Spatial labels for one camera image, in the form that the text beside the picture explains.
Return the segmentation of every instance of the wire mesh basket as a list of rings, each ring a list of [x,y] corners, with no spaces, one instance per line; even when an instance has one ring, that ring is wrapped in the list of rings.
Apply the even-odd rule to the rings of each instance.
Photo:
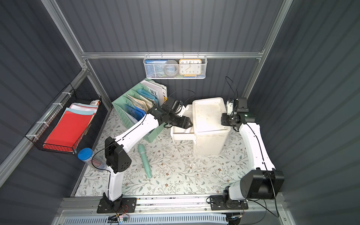
[[[49,137],[53,129],[56,127],[58,122],[60,121],[64,111],[67,107],[70,107],[72,103],[82,103],[82,104],[90,104],[93,100],[100,100],[100,104],[98,106],[97,112],[95,113],[93,119],[88,124],[84,132],[77,138],[75,143],[72,146],[62,146],[55,144],[45,143],[46,139]],[[39,130],[34,135],[26,135],[26,138],[33,142],[37,149],[48,152],[59,152],[65,154],[76,154],[77,147],[82,141],[83,137],[87,135],[90,127],[94,123],[94,121],[101,120],[103,121],[104,115],[104,105],[101,102],[101,96],[85,91],[74,90],[72,89],[69,93],[67,93],[66,97],[60,102],[55,103],[57,106],[53,110],[53,112],[47,117],[45,121],[38,121],[37,123],[42,123]]]
[[[204,79],[207,58],[154,58],[145,55],[144,67],[149,79]]]

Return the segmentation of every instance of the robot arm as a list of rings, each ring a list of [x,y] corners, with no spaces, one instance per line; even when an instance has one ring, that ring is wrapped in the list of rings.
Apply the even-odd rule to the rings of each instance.
[[[224,202],[246,198],[274,199],[284,182],[284,175],[275,170],[267,154],[255,115],[249,113],[246,98],[228,101],[227,107],[221,124],[236,127],[240,132],[248,152],[249,171],[239,183],[224,190]]]
[[[108,191],[105,195],[109,202],[121,198],[122,180],[125,170],[131,165],[131,159],[127,155],[130,149],[148,132],[163,123],[178,126],[184,129],[192,127],[189,117],[183,117],[186,107],[179,101],[169,97],[161,107],[149,109],[147,114],[126,132],[112,139],[105,140],[105,157],[110,171]]]

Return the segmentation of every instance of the floral tablecloth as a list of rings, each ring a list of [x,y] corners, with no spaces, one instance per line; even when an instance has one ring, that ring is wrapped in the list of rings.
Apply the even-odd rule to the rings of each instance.
[[[110,113],[96,151],[104,148],[107,137],[126,131],[115,109]],[[138,153],[138,144],[146,149],[153,177],[148,179]],[[124,174],[122,191],[130,195],[213,194],[239,181],[247,171],[248,157],[239,133],[231,130],[220,155],[195,156],[192,141],[172,142],[165,128],[152,142],[141,139],[130,150],[132,163]],[[98,155],[104,157],[104,151]],[[109,173],[87,167],[75,196],[101,196],[108,185]]]

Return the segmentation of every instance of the red paper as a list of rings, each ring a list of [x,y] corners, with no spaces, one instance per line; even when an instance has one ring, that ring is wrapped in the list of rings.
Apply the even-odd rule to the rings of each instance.
[[[66,111],[55,129],[46,139],[44,148],[72,151],[73,145],[89,125],[93,115],[79,115]]]

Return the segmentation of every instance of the white wire basket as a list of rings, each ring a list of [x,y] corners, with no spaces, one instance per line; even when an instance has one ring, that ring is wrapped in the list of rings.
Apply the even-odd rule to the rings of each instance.
[[[206,65],[206,55],[180,59],[144,57],[146,77],[149,79],[204,79]]]

